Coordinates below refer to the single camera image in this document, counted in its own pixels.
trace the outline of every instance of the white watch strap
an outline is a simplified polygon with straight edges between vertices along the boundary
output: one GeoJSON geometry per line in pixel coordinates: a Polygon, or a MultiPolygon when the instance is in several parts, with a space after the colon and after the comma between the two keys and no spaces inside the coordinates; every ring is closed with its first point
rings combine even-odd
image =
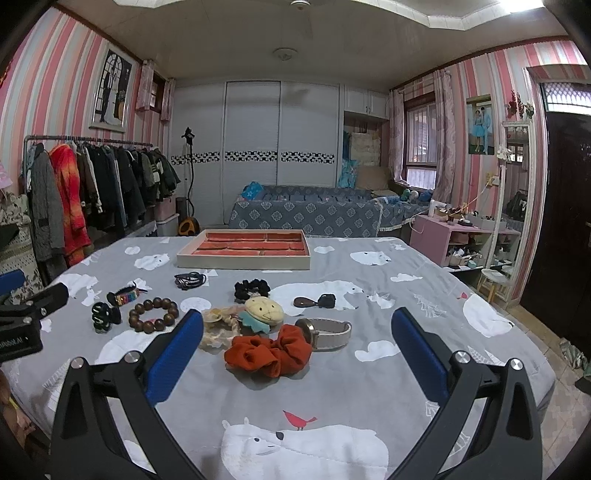
{"type": "Polygon", "coordinates": [[[351,338],[351,324],[329,319],[309,319],[317,332],[312,346],[315,350],[332,350],[346,345],[351,338]]]}

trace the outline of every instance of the blue gripper pad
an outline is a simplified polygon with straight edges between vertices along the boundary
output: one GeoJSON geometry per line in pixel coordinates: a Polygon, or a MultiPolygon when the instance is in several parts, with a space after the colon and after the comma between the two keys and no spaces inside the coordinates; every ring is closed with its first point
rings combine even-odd
{"type": "Polygon", "coordinates": [[[392,336],[404,359],[425,396],[442,407],[449,398],[447,370],[424,334],[406,308],[399,308],[392,315],[392,336]]]}
{"type": "Polygon", "coordinates": [[[197,310],[190,310],[187,316],[180,330],[148,371],[145,395],[153,407],[168,399],[201,342],[203,317],[197,310]]]}
{"type": "Polygon", "coordinates": [[[25,274],[22,270],[12,270],[11,272],[0,275],[0,295],[10,293],[22,287],[25,283],[25,274]]]}

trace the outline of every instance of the red jacket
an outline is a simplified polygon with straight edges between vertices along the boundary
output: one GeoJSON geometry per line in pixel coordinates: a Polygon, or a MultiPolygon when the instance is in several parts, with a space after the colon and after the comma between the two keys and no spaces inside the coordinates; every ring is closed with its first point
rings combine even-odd
{"type": "Polygon", "coordinates": [[[76,154],[68,145],[58,145],[50,152],[50,158],[53,171],[56,174],[61,204],[64,206],[65,254],[68,256],[91,244],[80,204],[80,175],[78,174],[76,154]]]}

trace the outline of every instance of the red bird print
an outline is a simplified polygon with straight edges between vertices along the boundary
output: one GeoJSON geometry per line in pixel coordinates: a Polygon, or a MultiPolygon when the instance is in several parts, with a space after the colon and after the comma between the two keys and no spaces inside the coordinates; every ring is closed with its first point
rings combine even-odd
{"type": "Polygon", "coordinates": [[[310,420],[304,420],[299,418],[297,415],[289,413],[285,410],[283,411],[283,413],[285,414],[285,418],[287,418],[287,421],[291,423],[294,427],[296,427],[298,430],[304,430],[304,427],[308,425],[311,421],[318,420],[316,417],[312,417],[310,420]]]}

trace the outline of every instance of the door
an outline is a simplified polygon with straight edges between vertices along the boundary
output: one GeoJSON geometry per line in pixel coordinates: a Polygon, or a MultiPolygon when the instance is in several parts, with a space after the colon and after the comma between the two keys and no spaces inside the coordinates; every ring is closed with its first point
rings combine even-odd
{"type": "Polygon", "coordinates": [[[368,114],[368,91],[345,87],[345,111],[368,114]]]}
{"type": "Polygon", "coordinates": [[[334,187],[338,138],[337,86],[281,82],[278,184],[334,187]]]}
{"type": "Polygon", "coordinates": [[[540,240],[521,304],[591,353],[591,117],[549,112],[548,185],[540,240]]]}
{"type": "Polygon", "coordinates": [[[369,114],[378,118],[386,118],[386,104],[388,98],[379,92],[368,92],[369,114]]]}
{"type": "Polygon", "coordinates": [[[277,184],[279,82],[228,82],[223,142],[224,223],[246,185],[277,184]]]}
{"type": "Polygon", "coordinates": [[[191,183],[187,143],[181,136],[193,131],[194,183],[190,193],[201,226],[223,224],[222,131],[226,83],[178,88],[170,130],[171,163],[182,181],[183,195],[191,183]]]}

